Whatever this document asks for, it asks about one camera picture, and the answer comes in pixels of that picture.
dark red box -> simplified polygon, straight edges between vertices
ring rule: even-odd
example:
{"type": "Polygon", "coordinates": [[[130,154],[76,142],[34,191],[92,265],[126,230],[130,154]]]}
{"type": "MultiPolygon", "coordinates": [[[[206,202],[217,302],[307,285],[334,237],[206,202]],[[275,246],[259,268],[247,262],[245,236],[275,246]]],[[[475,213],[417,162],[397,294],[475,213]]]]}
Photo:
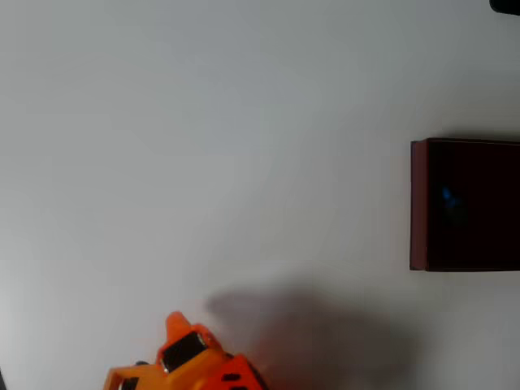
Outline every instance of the dark red box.
{"type": "Polygon", "coordinates": [[[520,270],[520,143],[412,142],[411,270],[520,270]]]}

black object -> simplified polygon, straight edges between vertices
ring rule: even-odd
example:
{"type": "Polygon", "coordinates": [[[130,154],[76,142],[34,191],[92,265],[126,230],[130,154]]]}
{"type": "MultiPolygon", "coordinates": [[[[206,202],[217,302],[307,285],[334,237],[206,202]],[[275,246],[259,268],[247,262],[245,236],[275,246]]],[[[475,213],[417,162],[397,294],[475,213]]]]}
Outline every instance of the black object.
{"type": "Polygon", "coordinates": [[[222,376],[223,382],[236,382],[237,380],[240,380],[241,375],[240,374],[224,374],[222,376]]]}
{"type": "Polygon", "coordinates": [[[168,372],[172,372],[206,349],[201,336],[192,331],[164,351],[162,364],[168,372]]]}
{"type": "Polygon", "coordinates": [[[520,2],[518,0],[490,0],[489,3],[495,12],[520,15],[520,2]]]}
{"type": "Polygon", "coordinates": [[[6,383],[3,381],[2,372],[0,371],[0,390],[7,390],[6,383]]]}
{"type": "Polygon", "coordinates": [[[520,143],[412,143],[410,269],[520,270],[520,143]]]}

maroon box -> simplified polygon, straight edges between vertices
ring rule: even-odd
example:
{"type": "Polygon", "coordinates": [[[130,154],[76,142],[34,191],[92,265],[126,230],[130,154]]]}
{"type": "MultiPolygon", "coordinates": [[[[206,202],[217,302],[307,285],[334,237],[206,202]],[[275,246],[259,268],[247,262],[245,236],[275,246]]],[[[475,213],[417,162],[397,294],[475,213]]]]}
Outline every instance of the maroon box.
{"type": "Polygon", "coordinates": [[[412,142],[411,270],[520,270],[520,143],[412,142]]]}

orange plastic part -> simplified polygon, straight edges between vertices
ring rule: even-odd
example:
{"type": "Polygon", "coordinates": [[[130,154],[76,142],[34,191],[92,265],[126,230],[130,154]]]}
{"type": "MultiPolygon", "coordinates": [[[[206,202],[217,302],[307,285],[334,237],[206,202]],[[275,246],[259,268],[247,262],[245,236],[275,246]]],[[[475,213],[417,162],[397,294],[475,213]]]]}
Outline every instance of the orange plastic part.
{"type": "Polygon", "coordinates": [[[223,351],[220,343],[202,325],[192,325],[179,312],[167,319],[167,342],[159,349],[154,364],[114,368],[109,371],[103,390],[266,390],[245,357],[233,357],[223,351]],[[185,364],[168,372],[163,354],[177,341],[196,332],[207,349],[185,364]]]}

